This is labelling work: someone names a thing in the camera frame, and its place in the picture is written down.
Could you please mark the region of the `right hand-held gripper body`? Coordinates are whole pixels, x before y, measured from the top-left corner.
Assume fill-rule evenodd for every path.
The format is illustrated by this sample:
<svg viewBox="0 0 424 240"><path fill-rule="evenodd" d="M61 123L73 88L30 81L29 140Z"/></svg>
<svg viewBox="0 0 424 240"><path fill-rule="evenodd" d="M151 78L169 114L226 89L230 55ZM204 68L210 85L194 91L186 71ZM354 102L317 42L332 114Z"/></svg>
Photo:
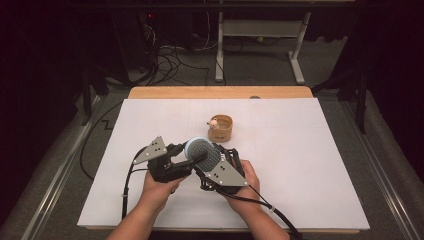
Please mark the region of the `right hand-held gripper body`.
<svg viewBox="0 0 424 240"><path fill-rule="evenodd" d="M248 186L243 170L238 171L228 161L221 160L211 170L203 172L200 188L205 191L235 195L242 187Z"/></svg>

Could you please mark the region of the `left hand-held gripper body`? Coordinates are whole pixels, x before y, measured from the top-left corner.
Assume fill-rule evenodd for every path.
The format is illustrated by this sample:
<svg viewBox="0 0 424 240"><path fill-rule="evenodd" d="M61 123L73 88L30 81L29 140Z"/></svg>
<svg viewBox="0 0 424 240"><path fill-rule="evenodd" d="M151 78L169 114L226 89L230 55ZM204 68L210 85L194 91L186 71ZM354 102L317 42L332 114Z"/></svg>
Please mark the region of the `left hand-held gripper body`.
<svg viewBox="0 0 424 240"><path fill-rule="evenodd" d="M167 183L189 176L192 169L175 169L175 164L167 155L167 147L161 136L156 137L149 145L143 147L134 157L133 164L147 163L148 171L156 182Z"/></svg>

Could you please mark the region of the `light blue hairbrush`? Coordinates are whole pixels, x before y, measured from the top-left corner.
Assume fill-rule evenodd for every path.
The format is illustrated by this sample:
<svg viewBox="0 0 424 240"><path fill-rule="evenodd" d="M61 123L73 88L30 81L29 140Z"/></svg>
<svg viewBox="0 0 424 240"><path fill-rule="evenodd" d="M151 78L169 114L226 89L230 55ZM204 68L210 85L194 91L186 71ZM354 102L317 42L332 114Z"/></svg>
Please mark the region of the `light blue hairbrush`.
<svg viewBox="0 0 424 240"><path fill-rule="evenodd" d="M185 156L193 161L203 172L212 171L221 161L220 151L208 140L202 137L190 139L184 148Z"/></svg>

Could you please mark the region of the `person's left hand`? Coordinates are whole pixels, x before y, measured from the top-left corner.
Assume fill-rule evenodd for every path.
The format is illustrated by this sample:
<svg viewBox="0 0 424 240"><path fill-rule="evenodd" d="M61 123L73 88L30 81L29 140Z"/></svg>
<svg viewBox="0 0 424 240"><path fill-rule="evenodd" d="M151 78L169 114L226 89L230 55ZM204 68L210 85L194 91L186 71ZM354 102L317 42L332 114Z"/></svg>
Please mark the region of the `person's left hand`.
<svg viewBox="0 0 424 240"><path fill-rule="evenodd" d="M149 171L145 174L144 184L137 206L145 213L158 215L166 206L168 198L185 180L185 177L167 182L156 182Z"/></svg>

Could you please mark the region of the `person's right hand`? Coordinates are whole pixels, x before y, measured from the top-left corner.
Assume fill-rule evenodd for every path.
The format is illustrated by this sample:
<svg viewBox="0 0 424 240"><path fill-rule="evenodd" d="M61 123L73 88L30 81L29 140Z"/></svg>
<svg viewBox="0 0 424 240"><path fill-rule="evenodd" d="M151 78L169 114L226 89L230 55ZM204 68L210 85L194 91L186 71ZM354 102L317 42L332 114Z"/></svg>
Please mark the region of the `person's right hand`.
<svg viewBox="0 0 424 240"><path fill-rule="evenodd" d="M257 195L256 191L260 190L259 178L257 177L252 164L248 160L242 160L241 166L245 172L245 178L247 179L249 186L241 188L237 193L237 196L258 200L259 196ZM261 207L256 203L236 200L229 197L226 197L226 200L230 207L242 218L250 215L251 213L258 212L261 209Z"/></svg>

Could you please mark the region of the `round wooden cup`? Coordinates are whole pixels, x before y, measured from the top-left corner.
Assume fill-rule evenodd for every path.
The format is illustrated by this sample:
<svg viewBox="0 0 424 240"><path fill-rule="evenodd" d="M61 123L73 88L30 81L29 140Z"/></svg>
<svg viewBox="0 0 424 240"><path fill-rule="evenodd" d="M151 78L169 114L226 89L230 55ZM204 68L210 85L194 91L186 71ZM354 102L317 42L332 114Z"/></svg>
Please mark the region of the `round wooden cup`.
<svg viewBox="0 0 424 240"><path fill-rule="evenodd" d="M232 118L228 115L222 115L222 114L215 115L212 118L218 119L218 123L220 127L218 129L211 129L209 127L209 130L208 130L209 140L216 143L229 142L231 140L232 129L233 129Z"/></svg>

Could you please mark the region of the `dark tripod stand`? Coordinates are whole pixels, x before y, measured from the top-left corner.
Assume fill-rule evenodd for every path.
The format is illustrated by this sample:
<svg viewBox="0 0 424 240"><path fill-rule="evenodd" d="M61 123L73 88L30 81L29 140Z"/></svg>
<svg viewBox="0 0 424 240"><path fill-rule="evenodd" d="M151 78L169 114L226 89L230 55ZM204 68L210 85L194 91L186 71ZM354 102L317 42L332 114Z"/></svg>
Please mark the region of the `dark tripod stand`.
<svg viewBox="0 0 424 240"><path fill-rule="evenodd" d="M112 84L115 86L134 86L134 84L128 78L122 78L117 74L108 71L106 68L89 62L83 63L81 84L84 109L84 126L88 124L90 118L94 115L91 91L94 90L97 95L106 96L109 93L109 88L107 87L107 80L109 78L113 79Z"/></svg>
<svg viewBox="0 0 424 240"><path fill-rule="evenodd" d="M354 66L343 73L330 77L328 80L314 86L313 94L324 89L338 88L337 98L339 101L356 100L355 121L362 134L365 130L365 109L367 91L368 70L366 67Z"/></svg>

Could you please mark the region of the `black computer tower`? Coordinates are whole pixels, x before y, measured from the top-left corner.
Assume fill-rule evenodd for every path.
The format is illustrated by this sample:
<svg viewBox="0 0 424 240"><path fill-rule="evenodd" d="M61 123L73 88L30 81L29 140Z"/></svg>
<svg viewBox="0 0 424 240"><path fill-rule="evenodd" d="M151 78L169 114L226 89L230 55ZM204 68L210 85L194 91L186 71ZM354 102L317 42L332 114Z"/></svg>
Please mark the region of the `black computer tower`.
<svg viewBox="0 0 424 240"><path fill-rule="evenodd" d="M181 11L140 12L142 24L150 26L160 40L167 40L185 49L191 49L193 40L192 14Z"/></svg>

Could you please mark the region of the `white metal stand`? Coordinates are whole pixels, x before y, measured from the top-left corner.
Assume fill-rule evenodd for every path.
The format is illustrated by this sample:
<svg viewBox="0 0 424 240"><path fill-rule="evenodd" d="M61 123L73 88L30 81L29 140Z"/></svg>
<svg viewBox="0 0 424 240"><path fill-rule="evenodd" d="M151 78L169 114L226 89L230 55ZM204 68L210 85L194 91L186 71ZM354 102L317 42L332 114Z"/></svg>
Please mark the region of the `white metal stand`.
<svg viewBox="0 0 424 240"><path fill-rule="evenodd" d="M274 21L274 20L225 20L222 12L218 18L218 42L215 65L215 80L224 81L224 52L223 39L231 37L274 37L295 38L297 40L293 51L287 53L296 82L305 84L305 79L298 62L298 55L309 25L311 13L304 14L298 21Z"/></svg>

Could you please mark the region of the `metal floor rail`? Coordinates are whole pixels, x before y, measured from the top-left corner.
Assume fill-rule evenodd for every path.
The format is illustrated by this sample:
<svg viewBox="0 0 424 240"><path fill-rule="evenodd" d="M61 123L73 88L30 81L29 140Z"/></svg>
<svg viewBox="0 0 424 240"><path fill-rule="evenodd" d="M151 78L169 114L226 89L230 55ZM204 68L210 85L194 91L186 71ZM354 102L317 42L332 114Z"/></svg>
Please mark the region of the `metal floor rail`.
<svg viewBox="0 0 424 240"><path fill-rule="evenodd" d="M405 240L424 240L424 236L418 233L410 215L407 213L405 204L400 198L400 195L395 190L394 185L385 172L380 159L376 152L372 149L371 142L366 134L362 133L356 123L355 113L348 102L340 103L343 111L347 115L349 122L353 126L356 135L359 137L360 142L366 152L367 160L371 168L371 172L385 198L385 201L400 228L400 231Z"/></svg>
<svg viewBox="0 0 424 240"><path fill-rule="evenodd" d="M91 115L86 117L82 102L77 101L79 111L47 151L24 192L23 200L29 220L24 224L19 240L38 240L41 236L93 125L93 118L104 102L104 97L95 96L89 102Z"/></svg>

